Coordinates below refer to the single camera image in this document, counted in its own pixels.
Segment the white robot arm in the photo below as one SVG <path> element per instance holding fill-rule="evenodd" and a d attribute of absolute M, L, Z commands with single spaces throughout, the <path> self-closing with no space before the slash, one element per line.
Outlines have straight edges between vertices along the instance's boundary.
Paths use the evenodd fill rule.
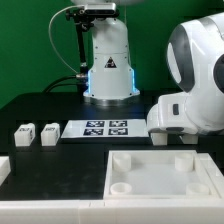
<path fill-rule="evenodd" d="M 84 100 L 119 105 L 140 96 L 129 40 L 140 48 L 144 86 L 162 91 L 146 117 L 147 131 L 164 135 L 219 134 L 224 131 L 224 12 L 180 20 L 180 0 L 71 0 L 74 20 L 92 35 L 93 64 L 82 62 Z"/>

